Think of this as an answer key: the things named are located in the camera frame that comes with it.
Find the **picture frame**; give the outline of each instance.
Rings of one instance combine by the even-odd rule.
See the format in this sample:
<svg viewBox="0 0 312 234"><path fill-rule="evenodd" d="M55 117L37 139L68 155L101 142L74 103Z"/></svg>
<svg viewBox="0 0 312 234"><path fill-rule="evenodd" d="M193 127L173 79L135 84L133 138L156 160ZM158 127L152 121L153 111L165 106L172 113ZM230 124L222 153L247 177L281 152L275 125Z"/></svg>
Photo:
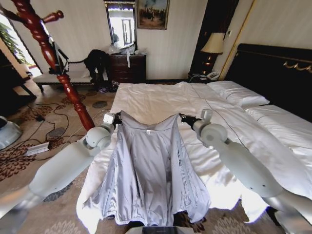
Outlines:
<svg viewBox="0 0 312 234"><path fill-rule="evenodd" d="M170 0L136 0L137 28L167 30Z"/></svg>

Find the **table lamp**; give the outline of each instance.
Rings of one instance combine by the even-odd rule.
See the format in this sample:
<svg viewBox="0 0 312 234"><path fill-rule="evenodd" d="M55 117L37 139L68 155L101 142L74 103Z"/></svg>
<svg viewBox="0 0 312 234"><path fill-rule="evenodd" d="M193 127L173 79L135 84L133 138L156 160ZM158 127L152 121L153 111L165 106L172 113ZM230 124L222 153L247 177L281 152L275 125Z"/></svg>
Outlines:
<svg viewBox="0 0 312 234"><path fill-rule="evenodd" d="M203 71L203 74L206 74L207 72L211 72L212 68L214 66L216 57L219 54L223 53L223 38L224 38L224 33L211 33L207 43L205 46L200 50L201 52L204 53L209 53L207 57L207 61L203 62L205 67L208 67L209 69L205 69Z"/></svg>

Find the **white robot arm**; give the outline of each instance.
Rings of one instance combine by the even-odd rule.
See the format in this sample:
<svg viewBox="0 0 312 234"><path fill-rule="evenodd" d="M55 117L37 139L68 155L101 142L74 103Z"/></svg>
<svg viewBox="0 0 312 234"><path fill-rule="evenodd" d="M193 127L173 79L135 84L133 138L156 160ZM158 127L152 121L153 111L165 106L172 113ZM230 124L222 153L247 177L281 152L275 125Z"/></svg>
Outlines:
<svg viewBox="0 0 312 234"><path fill-rule="evenodd" d="M15 233L29 209L66 187L87 168L94 157L111 143L111 134L118 123L121 123L119 115L106 114L100 127L90 129L82 139L44 163L28 185L1 197L0 234Z"/></svg>
<svg viewBox="0 0 312 234"><path fill-rule="evenodd" d="M248 149L227 138L223 126L211 124L211 116L211 110L203 110L202 119L181 115L182 122L192 127L205 147L219 152L221 161L245 187L279 211L275 216L288 233L312 233L312 201L284 189Z"/></svg>

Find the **lamp shade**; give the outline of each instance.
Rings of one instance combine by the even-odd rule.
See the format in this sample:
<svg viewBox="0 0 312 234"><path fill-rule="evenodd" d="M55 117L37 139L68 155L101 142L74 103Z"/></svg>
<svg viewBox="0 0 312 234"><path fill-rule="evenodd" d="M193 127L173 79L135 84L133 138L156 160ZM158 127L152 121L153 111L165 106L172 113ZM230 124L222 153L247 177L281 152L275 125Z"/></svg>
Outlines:
<svg viewBox="0 0 312 234"><path fill-rule="evenodd" d="M206 45L201 49L201 52L222 54L223 53L223 38L224 33L211 33Z"/></svg>

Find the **floral carpet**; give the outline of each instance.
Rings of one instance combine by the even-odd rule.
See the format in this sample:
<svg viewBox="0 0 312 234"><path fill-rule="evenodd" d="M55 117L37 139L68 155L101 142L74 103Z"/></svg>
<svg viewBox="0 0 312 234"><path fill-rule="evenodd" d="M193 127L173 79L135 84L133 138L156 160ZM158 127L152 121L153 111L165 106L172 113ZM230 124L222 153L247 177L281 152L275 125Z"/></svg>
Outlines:
<svg viewBox="0 0 312 234"><path fill-rule="evenodd" d="M28 106L10 116L18 124L23 135L13 145L0 151L0 195L27 185L37 169L62 147L77 141L86 134L73 105L61 87L45 86L44 94L30 80L26 86L37 96ZM103 109L110 109L115 94L101 94L90 87L78 87L80 98L86 106L95 125L102 122ZM24 156L27 148L50 142L49 151L34 156ZM40 205L29 211L19 234L84 234L87 233L76 215L76 202L83 186L87 169L64 189L49 195ZM232 210L210 209L206 216L191 224L183 212L175 214L175 225L193 227L203 234L281 234L266 213L255 223L246 224L247 217L240 202ZM119 226L114 219L100 221L98 234L123 234L129 227Z"/></svg>

